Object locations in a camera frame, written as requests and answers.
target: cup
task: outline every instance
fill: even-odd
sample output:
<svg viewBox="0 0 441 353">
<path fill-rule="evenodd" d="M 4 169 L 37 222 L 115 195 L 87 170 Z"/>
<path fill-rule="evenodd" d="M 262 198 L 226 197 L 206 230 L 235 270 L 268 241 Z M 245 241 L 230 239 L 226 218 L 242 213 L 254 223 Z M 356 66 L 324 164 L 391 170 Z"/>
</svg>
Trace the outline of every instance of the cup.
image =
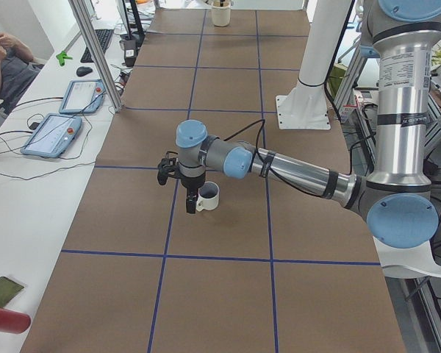
<svg viewBox="0 0 441 353">
<path fill-rule="evenodd" d="M 215 182 L 205 182 L 198 192 L 196 210 L 212 211 L 219 205 L 219 186 Z"/>
<path fill-rule="evenodd" d="M 211 6 L 212 24 L 218 27 L 225 27 L 230 24 L 230 1 L 214 0 Z"/>
</svg>

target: tablet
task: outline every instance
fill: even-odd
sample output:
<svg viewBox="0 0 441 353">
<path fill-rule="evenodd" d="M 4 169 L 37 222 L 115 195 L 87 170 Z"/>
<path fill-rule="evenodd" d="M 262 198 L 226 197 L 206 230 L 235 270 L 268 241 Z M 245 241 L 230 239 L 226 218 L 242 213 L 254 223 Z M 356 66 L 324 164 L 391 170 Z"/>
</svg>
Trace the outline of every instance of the tablet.
<svg viewBox="0 0 441 353">
<path fill-rule="evenodd" d="M 21 153 L 59 157 L 74 140 L 81 125 L 79 116 L 48 114 L 21 148 Z"/>
<path fill-rule="evenodd" d="M 100 79 L 70 81 L 59 108 L 60 114 L 94 113 L 103 102 Z"/>
</svg>

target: white wall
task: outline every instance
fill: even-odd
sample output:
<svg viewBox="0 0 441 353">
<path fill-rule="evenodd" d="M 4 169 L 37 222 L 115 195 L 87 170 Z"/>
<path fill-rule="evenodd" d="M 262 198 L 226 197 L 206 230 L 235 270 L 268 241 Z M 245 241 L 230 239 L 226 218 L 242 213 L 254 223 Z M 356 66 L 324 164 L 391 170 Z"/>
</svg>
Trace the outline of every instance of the white wall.
<svg viewBox="0 0 441 353">
<path fill-rule="evenodd" d="M 27 0 L 54 50 L 65 48 L 62 40 L 76 23 L 68 0 Z"/>
<path fill-rule="evenodd" d="M 20 38 L 37 57 L 48 59 L 53 52 L 52 45 L 27 0 L 0 0 L 0 31 Z"/>
</svg>

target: table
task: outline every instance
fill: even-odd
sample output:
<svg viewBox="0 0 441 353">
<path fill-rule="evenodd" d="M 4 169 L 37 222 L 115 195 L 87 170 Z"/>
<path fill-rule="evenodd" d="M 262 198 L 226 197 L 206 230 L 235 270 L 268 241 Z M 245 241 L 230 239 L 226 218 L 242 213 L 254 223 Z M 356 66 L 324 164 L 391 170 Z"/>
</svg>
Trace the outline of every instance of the table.
<svg viewBox="0 0 441 353">
<path fill-rule="evenodd" d="M 348 170 L 335 120 L 277 127 L 305 12 L 232 11 L 225 28 L 209 16 L 157 11 L 22 352 L 405 352 L 359 216 L 214 171 L 219 208 L 191 216 L 178 182 L 157 184 L 187 118 L 221 137 L 264 118 L 268 148 Z"/>
<path fill-rule="evenodd" d="M 113 28 L 114 22 L 100 21 L 95 28 Z M 76 34 L 74 28 L 65 39 L 62 49 Z M 119 48 L 118 37 L 114 36 L 107 50 L 109 63 L 118 66 L 123 62 L 123 52 Z M 40 99 L 50 96 L 63 96 L 68 83 L 78 79 L 76 68 L 82 64 L 79 59 L 85 44 L 82 37 L 69 50 L 73 60 L 66 60 L 60 67 L 55 54 L 37 76 L 32 86 L 21 101 Z M 95 79 L 94 72 L 85 79 Z M 114 77 L 119 70 L 111 68 Z M 42 101 L 37 104 L 26 104 L 10 114 L 2 125 L 0 132 L 27 129 L 26 120 L 35 113 L 46 115 L 58 112 L 60 101 Z M 88 141 L 82 149 L 84 136 L 90 129 L 84 121 L 81 135 L 75 140 L 63 157 L 82 155 L 76 160 L 42 160 L 36 157 L 23 157 L 8 152 L 0 154 L 0 172 L 25 178 L 48 173 L 58 168 L 87 164 L 95 161 L 101 145 L 110 127 L 113 111 L 110 100 L 105 97 L 99 110 L 87 118 L 93 125 Z M 29 135 L 4 135 L 12 149 L 22 146 Z M 7 147 L 0 141 L 0 151 Z M 0 176 L 0 276 L 7 276 L 25 285 L 7 308 L 27 313 L 34 317 L 44 290 L 46 289 L 52 269 L 67 235 L 82 194 L 91 175 L 93 164 L 83 165 L 66 171 L 54 173 L 29 181 L 10 179 Z M 18 352 L 27 333 L 10 335 L 0 332 L 0 352 Z"/>
</svg>

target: white pole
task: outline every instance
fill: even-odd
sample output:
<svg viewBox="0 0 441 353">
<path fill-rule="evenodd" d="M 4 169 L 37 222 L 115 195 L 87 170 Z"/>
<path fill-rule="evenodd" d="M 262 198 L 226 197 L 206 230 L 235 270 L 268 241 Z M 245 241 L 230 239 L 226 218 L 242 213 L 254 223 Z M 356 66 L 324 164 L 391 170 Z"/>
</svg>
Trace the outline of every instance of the white pole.
<svg viewBox="0 0 441 353">
<path fill-rule="evenodd" d="M 276 97 L 280 129 L 330 129 L 323 83 L 353 0 L 318 0 L 299 80 Z"/>
</svg>

